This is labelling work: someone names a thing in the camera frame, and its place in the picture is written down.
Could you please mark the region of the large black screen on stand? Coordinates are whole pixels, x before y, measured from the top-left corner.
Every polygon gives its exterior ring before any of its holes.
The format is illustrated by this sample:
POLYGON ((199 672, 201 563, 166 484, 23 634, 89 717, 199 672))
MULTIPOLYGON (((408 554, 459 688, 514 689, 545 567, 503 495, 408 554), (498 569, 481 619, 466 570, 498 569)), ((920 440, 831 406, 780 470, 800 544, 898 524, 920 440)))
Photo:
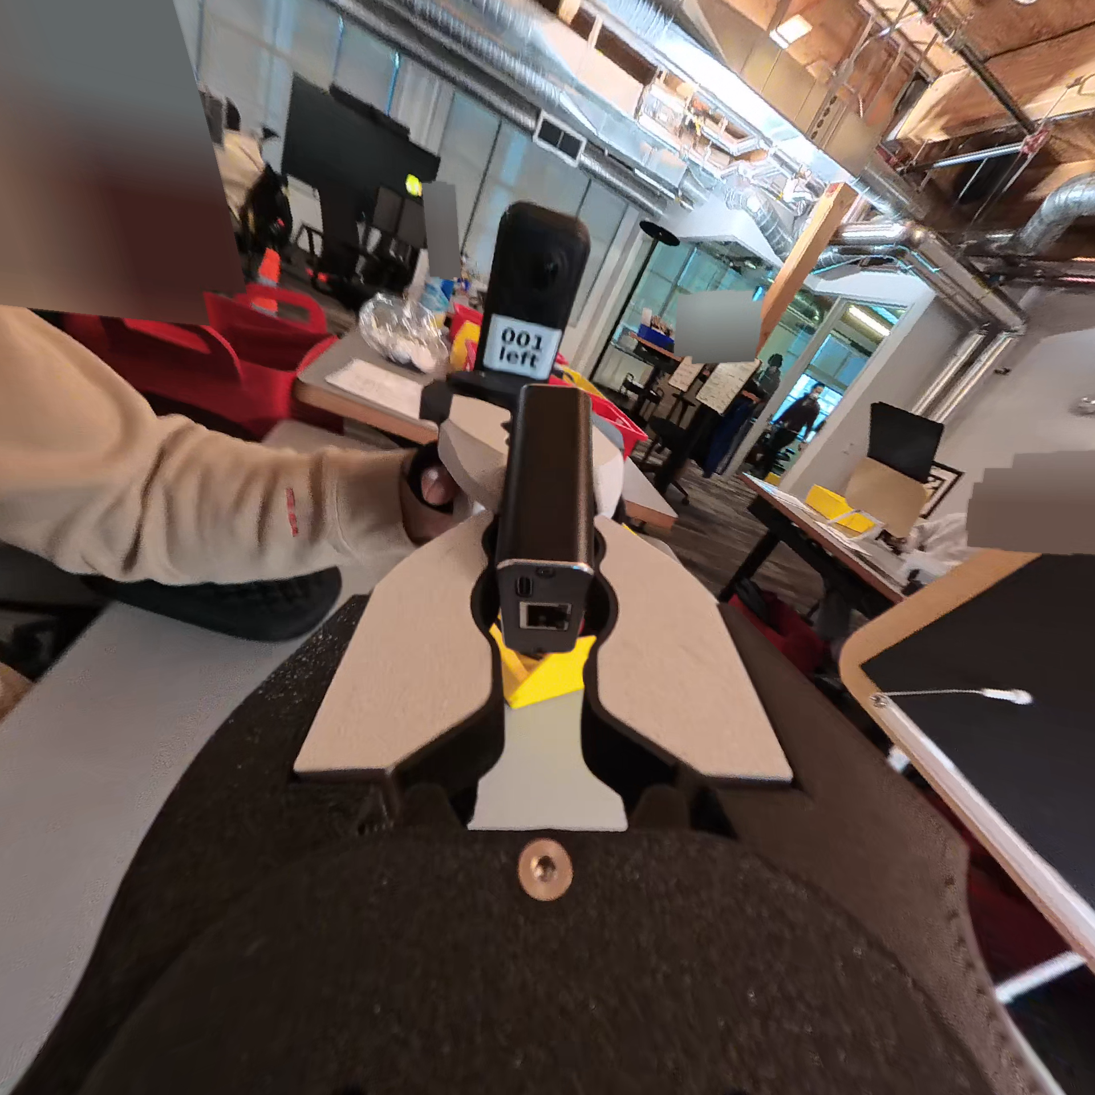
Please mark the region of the large black screen on stand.
POLYGON ((318 197, 321 226, 308 228, 307 243, 317 273, 409 284, 426 248, 424 195, 438 155, 368 104, 295 74, 281 170, 318 197))

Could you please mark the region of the person's left hand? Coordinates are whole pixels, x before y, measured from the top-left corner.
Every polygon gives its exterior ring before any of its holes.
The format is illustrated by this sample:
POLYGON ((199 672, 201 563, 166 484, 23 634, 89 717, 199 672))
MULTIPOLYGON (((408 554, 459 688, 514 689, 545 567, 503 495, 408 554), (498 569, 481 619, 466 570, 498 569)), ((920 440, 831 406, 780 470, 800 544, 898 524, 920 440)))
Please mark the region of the person's left hand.
POLYGON ((465 494, 441 461, 436 444, 411 449, 400 462, 403 527, 415 544, 437 538, 468 514, 465 494))

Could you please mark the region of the wooden post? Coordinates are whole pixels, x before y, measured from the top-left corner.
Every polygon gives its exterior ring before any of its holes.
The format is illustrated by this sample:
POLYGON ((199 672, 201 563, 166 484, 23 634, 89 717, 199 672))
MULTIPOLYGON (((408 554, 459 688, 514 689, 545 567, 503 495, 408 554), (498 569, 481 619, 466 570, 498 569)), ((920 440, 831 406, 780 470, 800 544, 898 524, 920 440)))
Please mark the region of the wooden post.
POLYGON ((846 182, 835 182, 827 186, 813 206, 809 219, 802 226, 760 301, 758 356, 762 355, 763 346, 793 296, 801 290, 807 275, 817 264, 822 251, 829 244, 833 233, 855 204, 856 198, 857 192, 853 186, 846 182))

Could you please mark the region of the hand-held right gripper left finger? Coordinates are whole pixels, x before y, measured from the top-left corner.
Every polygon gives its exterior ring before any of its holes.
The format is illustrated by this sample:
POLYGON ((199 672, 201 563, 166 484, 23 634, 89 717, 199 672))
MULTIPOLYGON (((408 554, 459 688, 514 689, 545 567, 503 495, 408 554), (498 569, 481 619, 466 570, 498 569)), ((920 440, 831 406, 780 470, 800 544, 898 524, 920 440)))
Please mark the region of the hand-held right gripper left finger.
POLYGON ((376 584, 294 759, 295 776, 393 791, 432 783, 460 796, 499 759, 490 525, 488 513, 473 514, 376 584))

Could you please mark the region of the clear plastic bag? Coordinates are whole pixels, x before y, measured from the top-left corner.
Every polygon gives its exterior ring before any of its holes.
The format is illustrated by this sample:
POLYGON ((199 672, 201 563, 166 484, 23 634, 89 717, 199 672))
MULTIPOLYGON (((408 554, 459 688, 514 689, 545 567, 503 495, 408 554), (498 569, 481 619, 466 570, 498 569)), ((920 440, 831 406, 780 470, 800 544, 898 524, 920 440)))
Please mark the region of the clear plastic bag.
POLYGON ((431 311, 401 295, 377 292, 357 311, 357 330, 378 355, 422 374, 448 372, 448 342, 431 311))

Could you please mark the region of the silver metal pin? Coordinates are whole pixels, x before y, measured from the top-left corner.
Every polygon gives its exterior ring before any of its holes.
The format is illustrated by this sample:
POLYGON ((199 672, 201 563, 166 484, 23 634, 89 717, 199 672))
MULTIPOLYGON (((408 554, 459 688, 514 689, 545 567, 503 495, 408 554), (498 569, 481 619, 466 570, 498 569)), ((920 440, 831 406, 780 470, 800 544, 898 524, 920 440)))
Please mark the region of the silver metal pin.
POLYGON ((1031 691, 1020 688, 915 688, 915 689, 890 689, 878 690, 869 694, 869 702, 874 706, 883 706, 894 699, 922 698, 922 696, 980 696, 996 701, 1004 701, 1011 705, 1031 705, 1034 696, 1031 691))

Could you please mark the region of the white paper sheet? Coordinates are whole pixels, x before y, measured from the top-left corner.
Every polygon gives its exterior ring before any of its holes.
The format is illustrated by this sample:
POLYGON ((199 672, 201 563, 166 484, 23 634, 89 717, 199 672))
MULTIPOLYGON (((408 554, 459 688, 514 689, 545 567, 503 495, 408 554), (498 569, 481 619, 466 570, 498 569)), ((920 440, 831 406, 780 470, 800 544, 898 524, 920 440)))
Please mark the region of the white paper sheet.
POLYGON ((403 417, 420 417, 424 384, 405 371, 353 358, 328 373, 326 382, 355 398, 383 406, 403 417))

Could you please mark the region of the grey table with wooden edge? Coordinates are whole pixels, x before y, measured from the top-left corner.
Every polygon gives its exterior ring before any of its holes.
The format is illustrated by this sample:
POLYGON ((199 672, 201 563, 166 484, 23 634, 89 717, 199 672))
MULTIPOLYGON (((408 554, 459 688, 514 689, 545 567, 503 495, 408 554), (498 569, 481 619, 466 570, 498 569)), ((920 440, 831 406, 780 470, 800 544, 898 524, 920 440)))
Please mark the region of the grey table with wooden edge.
POLYGON ((323 349, 316 347, 315 353, 308 355, 306 366, 294 377, 294 399, 302 406, 341 418, 346 431, 368 427, 406 444, 427 444, 437 440, 439 428, 433 421, 388 412, 383 406, 355 398, 349 391, 326 382, 328 373, 353 358, 370 361, 393 371, 405 371, 415 375, 424 388, 436 378, 419 373, 411 367, 388 362, 357 331, 350 331, 323 349))

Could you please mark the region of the black topped table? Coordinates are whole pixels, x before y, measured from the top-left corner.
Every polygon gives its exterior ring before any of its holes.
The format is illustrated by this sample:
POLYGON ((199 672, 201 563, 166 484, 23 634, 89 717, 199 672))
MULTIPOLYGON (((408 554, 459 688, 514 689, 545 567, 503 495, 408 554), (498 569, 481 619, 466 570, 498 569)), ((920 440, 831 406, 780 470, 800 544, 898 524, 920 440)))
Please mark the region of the black topped table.
POLYGON ((841 683, 1092 967, 1092 557, 985 549, 844 644, 841 683), (1031 705, 869 694, 1020 688, 1031 705))

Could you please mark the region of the black floor lamp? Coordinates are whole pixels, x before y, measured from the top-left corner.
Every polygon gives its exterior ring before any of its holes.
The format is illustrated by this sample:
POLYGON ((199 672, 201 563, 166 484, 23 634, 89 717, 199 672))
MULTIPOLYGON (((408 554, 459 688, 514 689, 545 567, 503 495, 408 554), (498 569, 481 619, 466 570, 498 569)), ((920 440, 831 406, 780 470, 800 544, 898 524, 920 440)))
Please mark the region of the black floor lamp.
POLYGON ((626 291, 622 296, 622 302, 621 302, 620 308, 616 311, 613 319, 608 324, 607 334, 605 335, 605 341, 602 342, 601 349, 600 349, 597 356, 595 357, 595 362, 593 363, 591 369, 588 373, 588 378, 590 382, 595 382, 597 371, 605 360, 605 355, 610 347, 610 344, 612 342, 613 336, 617 333, 617 328, 622 323, 624 313, 627 312, 627 308, 631 304, 632 297, 637 292, 637 288, 639 287, 642 280, 644 279, 644 276, 646 274, 646 268, 649 266, 651 258, 655 254, 656 248, 661 244, 667 246, 667 247, 677 247, 680 244, 678 237, 661 224, 656 224, 653 220, 642 220, 642 221, 639 221, 638 226, 642 230, 642 232, 650 240, 650 242, 646 247, 646 251, 642 258, 640 264, 637 268, 637 271, 635 271, 632 281, 629 282, 628 287, 626 288, 626 291))

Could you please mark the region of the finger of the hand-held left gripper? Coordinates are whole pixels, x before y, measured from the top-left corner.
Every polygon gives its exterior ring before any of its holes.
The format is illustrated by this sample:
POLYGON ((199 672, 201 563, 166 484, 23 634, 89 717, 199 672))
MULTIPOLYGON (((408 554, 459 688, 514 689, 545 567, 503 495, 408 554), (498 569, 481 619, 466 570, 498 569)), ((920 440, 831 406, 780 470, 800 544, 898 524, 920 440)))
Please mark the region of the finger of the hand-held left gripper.
POLYGON ((622 499, 626 458, 622 433, 608 422, 593 423, 595 514, 612 518, 622 499))
POLYGON ((509 456, 512 411, 452 407, 439 423, 439 459, 474 505, 498 513, 509 456))

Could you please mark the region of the yellow box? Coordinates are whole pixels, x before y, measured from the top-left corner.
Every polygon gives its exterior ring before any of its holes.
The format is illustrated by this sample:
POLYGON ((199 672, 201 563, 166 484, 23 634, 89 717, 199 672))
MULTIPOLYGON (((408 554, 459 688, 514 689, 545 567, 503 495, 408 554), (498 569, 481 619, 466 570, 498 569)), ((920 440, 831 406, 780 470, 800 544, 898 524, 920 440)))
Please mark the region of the yellow box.
POLYGON ((804 503, 820 520, 841 529, 845 535, 866 535, 879 526, 871 514, 853 508, 840 493, 819 484, 809 488, 804 503))

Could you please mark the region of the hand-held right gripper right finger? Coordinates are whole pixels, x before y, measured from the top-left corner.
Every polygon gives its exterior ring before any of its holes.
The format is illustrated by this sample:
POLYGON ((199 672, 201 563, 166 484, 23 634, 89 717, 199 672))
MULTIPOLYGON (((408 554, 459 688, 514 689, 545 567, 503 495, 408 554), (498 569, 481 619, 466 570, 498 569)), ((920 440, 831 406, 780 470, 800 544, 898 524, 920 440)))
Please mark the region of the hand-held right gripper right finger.
POLYGON ((606 516, 597 575, 608 618, 585 701, 611 729, 716 785, 787 785, 792 771, 719 605, 673 557, 606 516))

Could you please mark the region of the person's left forearm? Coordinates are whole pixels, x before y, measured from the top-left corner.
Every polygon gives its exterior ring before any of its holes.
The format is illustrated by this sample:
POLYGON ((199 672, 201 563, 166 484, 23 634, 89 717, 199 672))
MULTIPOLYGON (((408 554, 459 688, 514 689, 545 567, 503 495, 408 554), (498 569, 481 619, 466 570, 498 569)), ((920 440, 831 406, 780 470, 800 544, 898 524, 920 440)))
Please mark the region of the person's left forearm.
POLYGON ((280 580, 436 535, 397 451, 305 454, 159 417, 27 308, 1 313, 1 540, 66 571, 163 584, 280 580))

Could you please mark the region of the red bag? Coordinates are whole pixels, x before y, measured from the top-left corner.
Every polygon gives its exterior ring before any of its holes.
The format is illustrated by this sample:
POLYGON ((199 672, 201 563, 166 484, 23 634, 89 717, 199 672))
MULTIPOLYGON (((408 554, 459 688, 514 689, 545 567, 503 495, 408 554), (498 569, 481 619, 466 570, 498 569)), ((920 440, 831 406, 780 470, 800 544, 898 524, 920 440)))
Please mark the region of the red bag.
POLYGON ((737 592, 730 597, 730 606, 752 622, 802 674, 811 677, 820 671, 827 652, 824 641, 779 595, 748 586, 744 595, 737 592))

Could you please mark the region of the wooden desk with black legs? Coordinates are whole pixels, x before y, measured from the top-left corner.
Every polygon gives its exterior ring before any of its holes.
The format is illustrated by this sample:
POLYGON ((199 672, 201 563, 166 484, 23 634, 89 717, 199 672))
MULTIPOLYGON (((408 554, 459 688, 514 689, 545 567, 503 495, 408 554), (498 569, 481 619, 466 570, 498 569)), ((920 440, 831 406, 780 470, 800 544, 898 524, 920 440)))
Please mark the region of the wooden desk with black legs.
POLYGON ((804 502, 764 481, 748 473, 738 473, 736 478, 748 493, 747 514, 762 524, 763 532, 722 587, 720 598, 727 601, 780 544, 808 565, 827 591, 839 592, 868 618, 885 612, 907 595, 910 580, 900 575, 896 558, 879 544, 855 540, 840 525, 823 520, 804 502))

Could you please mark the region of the black adapter with ethernet port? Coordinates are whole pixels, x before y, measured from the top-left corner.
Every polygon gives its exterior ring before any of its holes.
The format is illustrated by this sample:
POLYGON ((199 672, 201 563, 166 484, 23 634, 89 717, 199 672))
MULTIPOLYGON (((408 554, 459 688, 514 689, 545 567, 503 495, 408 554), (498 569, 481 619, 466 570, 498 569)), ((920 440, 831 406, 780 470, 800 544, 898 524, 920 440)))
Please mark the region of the black adapter with ethernet port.
POLYGON ((528 384, 513 413, 495 540, 499 629, 529 657, 572 650, 595 578, 591 401, 528 384))

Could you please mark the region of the brown cardboard sheet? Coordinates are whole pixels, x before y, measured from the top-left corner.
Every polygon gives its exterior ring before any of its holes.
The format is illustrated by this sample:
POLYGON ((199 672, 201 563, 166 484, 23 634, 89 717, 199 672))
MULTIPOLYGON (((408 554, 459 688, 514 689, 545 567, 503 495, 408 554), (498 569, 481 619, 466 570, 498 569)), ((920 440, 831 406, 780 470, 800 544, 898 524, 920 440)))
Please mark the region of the brown cardboard sheet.
POLYGON ((887 464, 863 456, 852 470, 844 497, 857 513, 864 513, 895 538, 905 538, 927 502, 923 482, 887 464))

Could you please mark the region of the small red plastic bin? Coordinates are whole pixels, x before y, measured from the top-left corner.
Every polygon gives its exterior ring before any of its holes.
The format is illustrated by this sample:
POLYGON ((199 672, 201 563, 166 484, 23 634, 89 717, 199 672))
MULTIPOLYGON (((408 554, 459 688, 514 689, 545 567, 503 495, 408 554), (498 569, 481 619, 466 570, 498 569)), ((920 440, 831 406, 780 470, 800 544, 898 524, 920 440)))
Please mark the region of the small red plastic bin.
POLYGON ((595 428, 616 444, 623 458, 631 458, 637 445, 648 442, 646 431, 615 402, 597 393, 591 394, 590 400, 595 428))

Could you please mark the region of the yellow plastic part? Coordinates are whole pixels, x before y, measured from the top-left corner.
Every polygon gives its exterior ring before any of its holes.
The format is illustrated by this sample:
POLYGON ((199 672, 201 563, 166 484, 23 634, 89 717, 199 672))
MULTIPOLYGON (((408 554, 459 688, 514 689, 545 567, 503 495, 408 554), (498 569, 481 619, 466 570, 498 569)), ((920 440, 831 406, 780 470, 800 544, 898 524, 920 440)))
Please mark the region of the yellow plastic part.
POLYGON ((579 636, 572 650, 531 657, 504 645, 499 625, 490 635, 499 653, 502 694, 511 709, 535 705, 583 689, 583 667, 595 636, 579 636))

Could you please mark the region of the silver ventilation duct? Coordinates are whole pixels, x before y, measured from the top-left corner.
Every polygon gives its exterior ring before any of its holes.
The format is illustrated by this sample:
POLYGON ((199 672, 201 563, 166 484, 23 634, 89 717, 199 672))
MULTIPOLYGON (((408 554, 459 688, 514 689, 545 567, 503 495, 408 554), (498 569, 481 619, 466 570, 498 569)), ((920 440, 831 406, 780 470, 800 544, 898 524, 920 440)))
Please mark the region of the silver ventilation duct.
POLYGON ((972 232, 951 242, 916 220, 842 225, 813 266, 898 265, 924 282, 951 312, 996 333, 1020 334, 1027 319, 1005 286, 1091 290, 1091 254, 1048 253, 1076 221, 1091 220, 1094 175, 1079 173, 1054 188, 1015 230, 972 232))

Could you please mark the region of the black monitor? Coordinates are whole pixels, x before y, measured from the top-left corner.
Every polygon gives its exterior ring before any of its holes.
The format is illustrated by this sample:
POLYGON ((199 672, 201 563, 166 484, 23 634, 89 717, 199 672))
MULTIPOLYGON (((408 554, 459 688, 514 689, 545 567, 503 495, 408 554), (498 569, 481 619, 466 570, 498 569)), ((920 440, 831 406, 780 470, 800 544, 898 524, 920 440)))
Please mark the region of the black monitor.
POLYGON ((943 422, 883 401, 871 402, 867 458, 926 483, 944 432, 943 422))

